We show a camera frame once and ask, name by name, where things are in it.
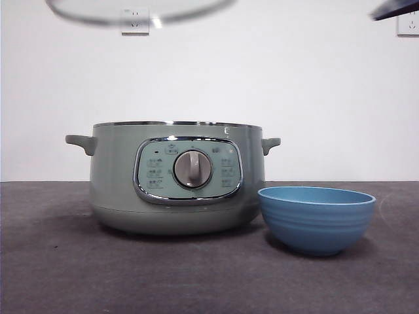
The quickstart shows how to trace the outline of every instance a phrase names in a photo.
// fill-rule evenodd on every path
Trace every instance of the wall socket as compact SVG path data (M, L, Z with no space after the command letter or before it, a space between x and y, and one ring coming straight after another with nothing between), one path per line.
M397 17L398 36L419 36L419 11Z
M122 36L150 35L150 14L147 9L123 9L120 14Z

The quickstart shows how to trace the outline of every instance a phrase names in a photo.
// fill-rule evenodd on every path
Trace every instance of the blue bowl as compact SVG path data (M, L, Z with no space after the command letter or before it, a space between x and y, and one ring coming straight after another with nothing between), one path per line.
M264 221L294 251L329 256L368 228L375 197L349 190L276 186L258 191Z

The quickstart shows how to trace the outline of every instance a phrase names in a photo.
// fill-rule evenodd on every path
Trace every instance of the gray knob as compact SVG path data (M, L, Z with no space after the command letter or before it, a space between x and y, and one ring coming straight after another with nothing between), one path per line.
M188 188L198 188L211 177L210 159L201 152L188 150L181 154L174 167L176 179Z

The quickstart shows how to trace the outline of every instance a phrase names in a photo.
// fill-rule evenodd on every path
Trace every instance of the table surface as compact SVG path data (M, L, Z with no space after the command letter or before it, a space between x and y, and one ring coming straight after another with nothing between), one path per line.
M269 183L290 184L376 196L365 236L314 258L260 215L217 234L129 235L92 216L86 182L2 183L2 313L419 313L419 182Z

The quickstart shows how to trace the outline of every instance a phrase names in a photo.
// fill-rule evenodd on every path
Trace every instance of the cooker base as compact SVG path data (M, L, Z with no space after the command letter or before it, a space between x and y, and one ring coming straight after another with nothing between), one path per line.
M257 206L195 213L146 213L92 207L98 220L107 226L125 232L160 236L223 231L246 224L259 214Z

